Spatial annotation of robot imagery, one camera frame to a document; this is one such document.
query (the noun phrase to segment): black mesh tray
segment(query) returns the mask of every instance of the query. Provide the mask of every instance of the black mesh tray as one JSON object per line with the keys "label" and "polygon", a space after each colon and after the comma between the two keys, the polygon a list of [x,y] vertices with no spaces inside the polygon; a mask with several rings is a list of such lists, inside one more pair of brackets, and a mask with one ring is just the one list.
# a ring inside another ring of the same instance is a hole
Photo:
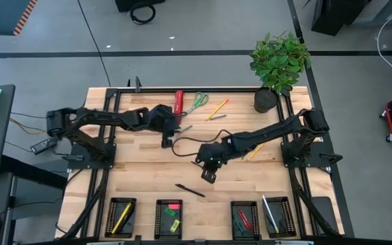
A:
{"label": "black mesh tray", "polygon": [[[252,226],[250,230],[246,228],[238,214],[238,210],[243,211],[244,216]],[[234,241],[259,241],[261,239],[259,235],[258,208],[255,201],[231,202],[231,228],[232,240]]]}
{"label": "black mesh tray", "polygon": [[[107,225],[105,226],[105,237],[106,238],[131,238],[133,236],[134,223],[135,223],[135,209],[136,209],[136,198],[126,198],[126,197],[113,197],[110,201],[110,209],[108,210],[108,218]],[[125,223],[125,225],[117,231],[115,234],[112,234],[113,228],[122,215],[123,211],[127,207],[127,204],[132,202],[134,208],[132,212],[129,214],[129,220]]]}
{"label": "black mesh tray", "polygon": [[296,236],[296,230],[294,228],[293,215],[291,214],[289,198],[288,197],[269,197],[265,199],[269,205],[270,212],[273,215],[273,219],[276,222],[279,233],[275,232],[270,215],[263,203],[264,219],[269,232],[270,238],[289,238]]}
{"label": "black mesh tray", "polygon": [[[171,216],[165,212],[169,205],[179,205],[179,209],[172,209],[176,215]],[[175,231],[171,227],[175,220],[180,223]],[[156,240],[181,240],[182,239],[182,200],[157,200],[155,211],[155,235]]]}

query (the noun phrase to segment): green scissors handle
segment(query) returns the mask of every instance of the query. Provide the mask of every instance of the green scissors handle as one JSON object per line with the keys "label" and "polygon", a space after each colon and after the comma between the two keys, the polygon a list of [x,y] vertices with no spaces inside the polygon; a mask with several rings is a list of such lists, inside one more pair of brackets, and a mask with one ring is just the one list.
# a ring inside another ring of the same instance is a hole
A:
{"label": "green scissors handle", "polygon": [[201,92],[197,92],[195,93],[195,102],[193,104],[193,106],[191,107],[191,109],[187,112],[187,114],[190,114],[193,110],[195,110],[196,108],[198,108],[201,105],[205,105],[208,102],[208,95],[201,93]]}

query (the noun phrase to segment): black plant pot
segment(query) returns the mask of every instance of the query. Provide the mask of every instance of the black plant pot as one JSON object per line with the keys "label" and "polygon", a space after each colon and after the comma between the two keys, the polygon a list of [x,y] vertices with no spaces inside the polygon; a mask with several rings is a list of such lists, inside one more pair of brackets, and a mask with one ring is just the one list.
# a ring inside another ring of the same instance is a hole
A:
{"label": "black plant pot", "polygon": [[255,92],[255,102],[253,108],[259,113],[266,113],[276,106],[279,97],[275,91],[270,88],[258,88]]}

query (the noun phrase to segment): black pen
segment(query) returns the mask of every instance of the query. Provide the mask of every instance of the black pen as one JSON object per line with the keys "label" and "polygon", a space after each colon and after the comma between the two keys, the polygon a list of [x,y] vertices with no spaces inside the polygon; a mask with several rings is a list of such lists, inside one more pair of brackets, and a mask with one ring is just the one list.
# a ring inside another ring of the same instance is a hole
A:
{"label": "black pen", "polygon": [[194,190],[192,190],[192,189],[188,189],[187,187],[183,186],[182,184],[175,184],[175,185],[176,185],[177,187],[183,189],[183,190],[189,191],[189,192],[191,192],[191,193],[193,193],[193,194],[196,194],[196,195],[198,195],[198,196],[200,196],[200,197],[205,197],[204,194],[198,193],[197,191],[194,191]]}

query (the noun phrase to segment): desk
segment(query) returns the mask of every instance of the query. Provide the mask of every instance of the desk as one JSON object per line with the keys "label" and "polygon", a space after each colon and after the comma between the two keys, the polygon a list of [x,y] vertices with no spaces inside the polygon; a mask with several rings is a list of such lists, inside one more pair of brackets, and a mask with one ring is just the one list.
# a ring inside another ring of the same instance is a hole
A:
{"label": "desk", "polygon": [[[143,88],[142,93],[122,94],[118,111],[134,110],[145,106],[153,108],[158,103],[174,106],[173,92],[143,93],[144,89],[149,90],[149,88]],[[85,106],[89,109],[102,110],[106,90],[106,88],[90,88]],[[210,93],[210,100],[206,105],[197,108],[192,114],[182,119],[182,127],[193,125],[193,128],[181,136],[208,140],[212,139],[221,129],[236,133],[254,131],[277,123],[279,117],[276,109],[266,114],[257,113],[253,108],[253,96],[252,92]],[[226,98],[229,98],[229,102],[222,107],[218,115],[227,114],[227,117],[205,121],[206,117]],[[113,111],[114,100],[115,98],[111,98],[109,111]],[[185,93],[184,111],[191,107],[193,101],[194,93]],[[295,87],[291,93],[291,101],[295,114],[303,108],[311,108],[306,87]],[[281,102],[284,115],[288,115],[285,100],[281,99]],[[95,137],[98,136],[99,126],[87,125],[82,130]],[[149,131],[129,132],[116,128],[115,165],[110,170],[108,178],[99,239],[106,240],[104,224],[112,197],[137,198],[132,240],[135,235],[141,235],[142,240],[154,239],[154,213],[157,199],[183,200],[183,240],[231,240],[230,201],[232,200],[258,201],[261,235],[264,240],[269,239],[263,222],[261,194],[266,197],[287,196],[292,208],[295,228],[298,231],[288,169],[282,162],[281,141],[282,138],[268,142],[251,161],[234,159],[228,162],[217,171],[216,182],[209,184],[201,179],[201,169],[190,163],[194,161],[194,156],[176,157],[171,149],[161,148],[161,134]],[[197,152],[199,146],[198,142],[182,140],[177,143],[176,151],[178,154]],[[338,230],[344,233],[330,176],[320,169],[307,170],[312,196],[326,196],[331,199]],[[90,177],[91,170],[85,169],[67,185],[59,217],[61,229],[68,230],[84,209]],[[175,186],[177,183],[203,193],[206,198],[177,188]],[[307,234],[312,234],[308,211],[304,204],[301,206]],[[96,210],[94,209],[91,213],[87,236],[93,235],[95,218]],[[60,236],[62,233],[57,231],[56,237]]]}

